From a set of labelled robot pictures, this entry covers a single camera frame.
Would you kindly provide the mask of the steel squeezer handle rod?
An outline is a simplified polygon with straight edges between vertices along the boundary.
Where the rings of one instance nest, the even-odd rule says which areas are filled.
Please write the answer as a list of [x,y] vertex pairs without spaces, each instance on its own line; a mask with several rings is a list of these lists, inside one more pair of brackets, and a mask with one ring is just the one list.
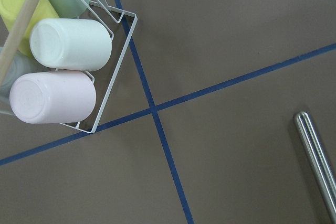
[[293,121],[319,186],[331,222],[335,223],[335,177],[311,116],[301,111]]

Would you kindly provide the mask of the white mint plastic cup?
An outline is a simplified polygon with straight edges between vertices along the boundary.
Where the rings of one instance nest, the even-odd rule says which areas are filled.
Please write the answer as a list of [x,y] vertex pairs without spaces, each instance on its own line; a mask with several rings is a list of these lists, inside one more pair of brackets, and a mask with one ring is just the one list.
[[40,64],[67,70],[99,70],[112,52],[108,30],[92,19],[43,19],[33,27],[29,44]]

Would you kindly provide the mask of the pink plastic cup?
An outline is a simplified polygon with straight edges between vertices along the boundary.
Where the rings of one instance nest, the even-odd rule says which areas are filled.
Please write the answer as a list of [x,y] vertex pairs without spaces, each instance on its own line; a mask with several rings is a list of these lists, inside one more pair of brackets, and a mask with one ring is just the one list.
[[14,114],[30,124],[73,123],[86,119],[96,105],[91,79],[80,71],[28,73],[11,87]]

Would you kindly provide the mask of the grey plastic cup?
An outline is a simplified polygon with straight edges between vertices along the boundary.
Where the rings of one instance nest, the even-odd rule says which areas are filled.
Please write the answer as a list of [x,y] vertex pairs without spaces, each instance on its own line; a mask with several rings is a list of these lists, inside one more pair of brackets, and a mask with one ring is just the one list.
[[1,102],[9,104],[9,94],[13,83],[22,75],[35,72],[47,72],[50,69],[41,65],[35,59],[29,58],[17,51],[1,85]]

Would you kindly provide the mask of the yellow plastic cup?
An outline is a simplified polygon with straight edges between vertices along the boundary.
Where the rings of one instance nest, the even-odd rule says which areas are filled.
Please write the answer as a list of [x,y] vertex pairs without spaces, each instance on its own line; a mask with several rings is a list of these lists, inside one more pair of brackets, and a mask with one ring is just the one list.
[[[7,30],[10,31],[12,29],[24,1],[25,0],[1,0],[1,17]],[[59,15],[49,0],[39,0],[34,14],[27,26],[23,39],[18,46],[18,50],[23,55],[30,58],[33,57],[29,44],[30,33],[39,21],[46,18],[59,18]]]

